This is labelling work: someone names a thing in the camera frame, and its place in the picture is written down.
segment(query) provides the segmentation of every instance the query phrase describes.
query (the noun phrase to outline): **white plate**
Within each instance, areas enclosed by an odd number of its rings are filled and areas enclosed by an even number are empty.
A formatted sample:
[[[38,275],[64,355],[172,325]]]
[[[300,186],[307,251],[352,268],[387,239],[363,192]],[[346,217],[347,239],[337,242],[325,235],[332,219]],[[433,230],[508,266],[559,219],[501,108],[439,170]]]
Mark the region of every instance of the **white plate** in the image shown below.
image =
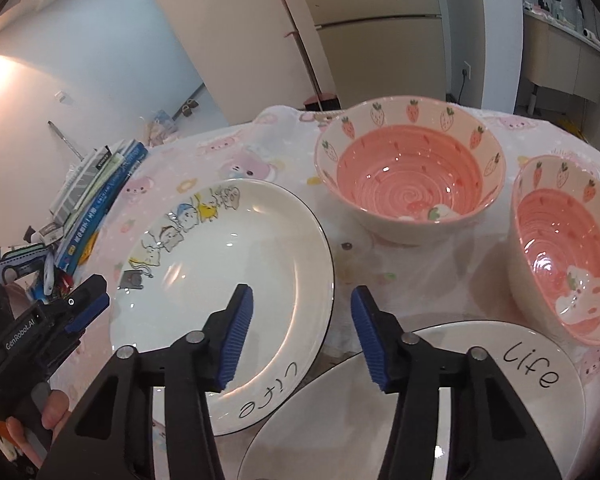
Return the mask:
[[[562,350],[536,332],[497,321],[463,321],[417,334],[446,350],[486,348],[566,478],[580,447],[585,409],[580,378]],[[440,480],[446,478],[449,393],[441,388],[433,475]],[[385,395],[372,383],[362,354],[348,359],[298,392],[265,423],[242,461],[238,480],[375,480],[396,400],[397,394]]]
[[[202,329],[238,283],[253,289],[235,378],[207,397],[216,435],[242,430],[284,402],[315,359],[331,318],[333,265],[320,224],[298,197],[269,182],[235,179],[192,190],[190,200],[165,210],[145,232],[122,271],[109,329],[114,349],[167,347]],[[141,279],[142,289],[125,271]],[[160,423],[163,395],[155,390]]]

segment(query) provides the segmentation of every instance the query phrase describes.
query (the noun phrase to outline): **plate rim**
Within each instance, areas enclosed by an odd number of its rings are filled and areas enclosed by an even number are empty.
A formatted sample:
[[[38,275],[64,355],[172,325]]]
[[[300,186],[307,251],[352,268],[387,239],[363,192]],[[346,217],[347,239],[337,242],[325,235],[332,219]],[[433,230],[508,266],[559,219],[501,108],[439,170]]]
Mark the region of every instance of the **plate rim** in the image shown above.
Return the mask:
[[[425,326],[423,328],[419,328],[417,330],[413,330],[413,333],[417,334],[418,332],[421,332],[421,331],[429,329],[429,328],[440,328],[440,327],[447,326],[447,325],[474,323],[476,321],[477,322],[483,322],[483,323],[487,322],[487,323],[490,323],[490,324],[499,324],[499,325],[513,325],[513,326],[517,326],[519,328],[523,328],[525,330],[529,330],[533,334],[539,335],[540,337],[546,339],[547,341],[549,341],[550,343],[552,343],[554,346],[556,346],[558,349],[560,349],[561,352],[564,353],[565,357],[567,358],[567,360],[569,361],[569,363],[571,365],[571,368],[573,368],[573,371],[575,372],[576,377],[578,378],[578,384],[580,385],[579,391],[580,391],[580,394],[582,396],[582,409],[583,409],[583,413],[582,413],[582,428],[580,430],[580,441],[578,443],[578,449],[576,450],[576,452],[575,452],[575,454],[573,456],[573,459],[571,461],[571,465],[569,466],[569,471],[568,471],[568,474],[571,473],[573,471],[573,466],[576,463],[576,459],[577,459],[577,457],[578,457],[578,455],[580,453],[580,450],[582,449],[582,443],[584,441],[584,436],[585,436],[584,435],[584,430],[585,430],[586,421],[587,421],[587,403],[586,403],[586,396],[584,394],[584,385],[582,384],[582,380],[580,379],[580,374],[578,373],[578,369],[576,368],[575,364],[573,363],[573,361],[571,360],[571,358],[569,357],[569,355],[567,354],[567,352],[565,352],[564,349],[560,345],[558,345],[558,343],[556,343],[552,339],[549,339],[544,334],[542,334],[542,333],[540,333],[540,332],[538,332],[536,330],[533,330],[532,328],[529,328],[528,326],[524,326],[524,325],[522,325],[520,323],[510,323],[510,322],[507,322],[507,321],[500,321],[500,320],[496,320],[496,319],[463,319],[463,320],[460,320],[460,321],[449,321],[449,322],[446,322],[446,323],[440,323],[440,324],[436,324],[436,325]],[[351,360],[351,359],[353,359],[355,357],[358,357],[360,354],[362,354],[362,350],[360,352],[356,352],[353,355],[350,355],[349,357],[347,357],[343,361],[341,361],[338,364],[336,364],[334,367],[329,368],[329,370],[327,370],[325,373],[321,374],[320,376],[316,377],[313,381],[311,381],[305,387],[310,386],[311,384],[317,383],[318,380],[320,380],[321,378],[323,378],[326,375],[328,375],[328,373],[331,372],[333,369],[337,368],[341,364],[344,364],[344,363],[348,362],[349,360]],[[238,473],[237,473],[236,480],[244,480],[243,478],[240,477],[240,475],[242,473],[242,467],[244,465],[244,461],[247,458],[247,455],[251,452],[251,449],[253,448],[253,445],[256,443],[256,440],[260,436],[260,432],[262,432],[262,430],[266,427],[266,425],[269,424],[269,421],[277,413],[277,411],[280,409],[280,407],[282,407],[282,404],[280,404],[280,406],[277,407],[275,409],[275,411],[273,411],[269,415],[269,418],[265,421],[265,423],[262,425],[262,427],[258,430],[258,432],[251,439],[251,442],[249,443],[249,446],[247,447],[246,451],[244,452],[244,455],[242,456],[242,458],[240,459],[240,467],[238,468]]]
[[[228,178],[228,179],[224,179],[224,180],[217,180],[214,182],[211,182],[209,184],[205,184],[203,186],[199,186],[196,189],[191,189],[192,192],[196,192],[198,189],[202,190],[202,189],[207,189],[207,188],[213,188],[215,186],[225,186],[227,184],[230,183],[241,183],[241,184],[247,184],[247,186],[262,186],[265,189],[269,189],[272,190],[273,192],[276,193],[282,193],[282,194],[286,194],[287,196],[290,196],[291,199],[295,199],[296,201],[298,201],[299,205],[304,206],[304,208],[306,209],[306,211],[308,211],[310,217],[312,218],[315,222],[315,226],[317,227],[318,232],[320,233],[320,238],[322,240],[322,243],[325,245],[326,249],[327,249],[327,254],[329,255],[329,261],[330,261],[330,268],[331,268],[331,273],[329,276],[329,280],[331,282],[331,301],[329,302],[329,306],[328,306],[328,319],[325,323],[325,327],[324,327],[324,333],[322,334],[321,337],[319,337],[318,335],[315,337],[315,340],[317,342],[319,342],[319,344],[315,347],[315,354],[313,356],[311,356],[311,352],[308,352],[308,359],[307,361],[309,362],[308,367],[306,368],[306,372],[303,375],[298,375],[296,376],[296,380],[293,383],[293,387],[289,388],[289,393],[285,395],[282,395],[280,397],[281,400],[279,400],[279,403],[275,406],[275,408],[273,408],[270,412],[266,412],[261,416],[258,416],[253,422],[250,422],[248,425],[246,426],[241,426],[236,430],[231,430],[231,431],[220,431],[219,433],[214,432],[214,436],[225,436],[225,435],[230,435],[230,434],[234,434],[234,433],[239,433],[240,431],[243,430],[247,430],[253,426],[255,426],[256,424],[260,423],[261,421],[264,420],[264,418],[270,417],[273,413],[275,413],[280,406],[282,406],[283,404],[285,404],[296,392],[296,390],[298,389],[298,386],[300,385],[300,383],[304,380],[304,378],[306,377],[306,375],[308,374],[309,370],[311,369],[311,367],[313,366],[313,364],[315,363],[316,359],[318,358],[318,355],[320,354],[320,350],[322,349],[322,346],[324,345],[324,341],[327,337],[327,333],[329,331],[329,328],[331,326],[331,320],[333,319],[333,305],[335,302],[335,267],[334,267],[334,263],[333,263],[333,253],[331,251],[331,246],[329,245],[329,241],[327,239],[327,236],[324,232],[324,228],[322,227],[322,225],[320,224],[320,221],[318,220],[318,217],[315,215],[315,213],[311,210],[311,208],[304,202],[304,200],[302,200],[298,195],[296,195],[295,193],[293,193],[292,191],[289,191],[286,187],[280,186],[279,184],[276,184],[274,182],[269,182],[268,180],[260,180],[260,179],[256,179],[256,178]],[[157,220],[159,218],[161,218],[162,216],[164,216],[165,213],[159,214],[155,216],[155,221],[151,221],[149,226],[150,228],[157,222]],[[132,249],[129,251],[128,255],[125,257],[125,259],[123,260],[125,263],[128,262],[131,254],[133,253],[133,251],[136,249],[136,245],[138,245],[140,242],[140,238],[138,238],[138,240],[135,241],[135,243],[132,246]],[[116,283],[115,287],[116,287],[116,291],[117,290],[121,290],[119,285],[120,285],[120,281],[122,280],[122,272],[120,274],[120,278],[118,280],[118,282]],[[107,333],[109,334],[109,339],[110,339],[110,325],[111,325],[111,319],[109,319],[109,323],[107,326]]]

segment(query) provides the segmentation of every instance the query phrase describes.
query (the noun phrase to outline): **strawberry bowl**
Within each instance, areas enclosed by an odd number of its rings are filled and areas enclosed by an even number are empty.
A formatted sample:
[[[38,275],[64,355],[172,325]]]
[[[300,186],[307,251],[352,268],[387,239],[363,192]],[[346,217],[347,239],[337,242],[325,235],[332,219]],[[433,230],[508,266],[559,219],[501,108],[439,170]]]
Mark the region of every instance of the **strawberry bowl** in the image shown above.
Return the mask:
[[[600,182],[574,162],[538,156],[518,174],[509,282],[538,332],[600,346]]]
[[[410,245],[475,221],[506,174],[502,148],[483,123],[462,108],[412,96],[341,113],[318,138],[315,166],[364,227]]]

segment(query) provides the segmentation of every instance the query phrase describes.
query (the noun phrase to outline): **tablecloth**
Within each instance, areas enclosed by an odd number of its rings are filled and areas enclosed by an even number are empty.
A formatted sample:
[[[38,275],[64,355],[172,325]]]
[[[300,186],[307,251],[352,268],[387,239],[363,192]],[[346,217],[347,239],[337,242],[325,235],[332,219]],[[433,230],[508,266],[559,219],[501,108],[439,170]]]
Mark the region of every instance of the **tablecloth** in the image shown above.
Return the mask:
[[[600,152],[544,121],[466,110],[483,120],[501,143],[506,186],[480,221],[439,244],[400,246],[360,227],[315,171],[314,145],[327,120],[292,108],[271,107],[252,123],[152,149],[107,216],[81,274],[104,275],[113,296],[122,262],[133,244],[178,197],[193,187],[226,178],[259,178],[285,187],[311,208],[333,253],[333,317],[307,380],[360,351],[349,297],[361,283],[370,287],[378,305],[395,314],[405,330],[466,319],[526,324],[510,295],[506,272],[512,183],[528,158],[547,153],[579,163],[600,180]],[[111,355],[110,311],[92,324],[80,348],[53,377],[52,385],[69,394],[72,406]],[[571,344],[564,350],[580,371],[586,394],[585,435],[576,472],[600,445],[600,348]],[[236,478],[240,460],[260,426],[217,439],[228,479]]]

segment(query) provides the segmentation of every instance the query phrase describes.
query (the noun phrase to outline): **stack of books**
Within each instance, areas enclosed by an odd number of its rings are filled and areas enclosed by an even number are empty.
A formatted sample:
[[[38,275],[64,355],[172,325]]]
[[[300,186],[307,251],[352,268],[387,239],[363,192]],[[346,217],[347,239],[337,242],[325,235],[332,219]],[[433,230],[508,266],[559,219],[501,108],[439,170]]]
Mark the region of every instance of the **stack of books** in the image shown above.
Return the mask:
[[[67,178],[53,201],[53,223],[62,229],[55,264],[73,275],[125,182],[146,158],[137,140],[103,146],[87,156]]]

